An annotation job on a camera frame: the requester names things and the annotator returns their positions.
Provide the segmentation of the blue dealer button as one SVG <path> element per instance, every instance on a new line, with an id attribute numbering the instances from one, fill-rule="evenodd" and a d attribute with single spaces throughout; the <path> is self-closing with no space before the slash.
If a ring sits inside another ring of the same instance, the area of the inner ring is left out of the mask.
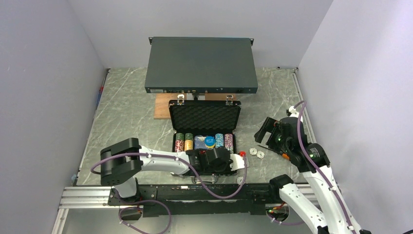
<path id="1" fill-rule="evenodd" d="M 206 136 L 204 139 L 204 144 L 207 148 L 214 148 L 216 145 L 215 137 L 213 136 Z"/>

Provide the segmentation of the white poker chip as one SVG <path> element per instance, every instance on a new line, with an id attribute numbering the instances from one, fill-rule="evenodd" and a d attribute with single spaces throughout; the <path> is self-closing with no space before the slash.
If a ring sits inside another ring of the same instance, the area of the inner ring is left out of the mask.
<path id="1" fill-rule="evenodd" d="M 265 157 L 265 153 L 263 151 L 258 151 L 257 152 L 257 158 L 263 159 Z"/>
<path id="2" fill-rule="evenodd" d="M 236 178 L 236 183 L 237 183 L 238 185 L 243 184 L 243 181 L 244 181 L 244 177 L 242 177 L 242 176 L 239 176 L 239 177 Z"/>
<path id="3" fill-rule="evenodd" d="M 249 149 L 249 153 L 250 153 L 252 156 L 256 156 L 257 153 L 258 153 L 258 150 L 257 150 L 256 148 L 250 148 L 250 149 Z"/>

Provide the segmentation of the black poker chip case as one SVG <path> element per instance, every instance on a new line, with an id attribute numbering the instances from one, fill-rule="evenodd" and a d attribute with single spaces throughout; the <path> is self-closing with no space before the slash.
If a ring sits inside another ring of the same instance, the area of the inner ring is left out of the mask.
<path id="1" fill-rule="evenodd" d="M 169 113 L 173 135 L 172 151 L 174 151 L 176 133 L 192 133 L 195 136 L 213 136 L 217 133 L 233 134 L 234 153 L 236 153 L 237 127 L 241 112 L 241 102 L 233 100 L 233 96 L 227 96 L 224 100 L 184 100 L 179 95 L 177 100 L 169 101 Z M 220 175 L 211 175 L 212 184 L 218 181 Z"/>

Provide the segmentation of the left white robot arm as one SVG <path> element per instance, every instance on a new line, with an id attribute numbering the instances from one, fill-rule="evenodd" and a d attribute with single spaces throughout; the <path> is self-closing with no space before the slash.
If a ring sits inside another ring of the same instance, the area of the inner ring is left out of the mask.
<path id="1" fill-rule="evenodd" d="M 224 147 L 165 152 L 139 144 L 137 138 L 128 138 L 100 152 L 100 183 L 114 186 L 125 203 L 135 204 L 140 198 L 138 172 L 160 171 L 175 176 L 231 175 L 244 168 L 243 158 Z"/>

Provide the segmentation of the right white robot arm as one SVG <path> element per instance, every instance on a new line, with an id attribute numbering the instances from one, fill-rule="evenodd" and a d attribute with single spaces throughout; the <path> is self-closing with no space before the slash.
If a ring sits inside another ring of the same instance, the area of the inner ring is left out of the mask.
<path id="1" fill-rule="evenodd" d="M 325 150 L 317 143 L 308 142 L 301 120 L 267 117 L 254 135 L 257 143 L 266 133 L 266 145 L 295 165 L 306 179 L 317 199 L 314 205 L 286 174 L 269 181 L 268 195 L 274 202 L 285 202 L 314 234 L 368 234 L 352 216 L 334 179 Z"/>

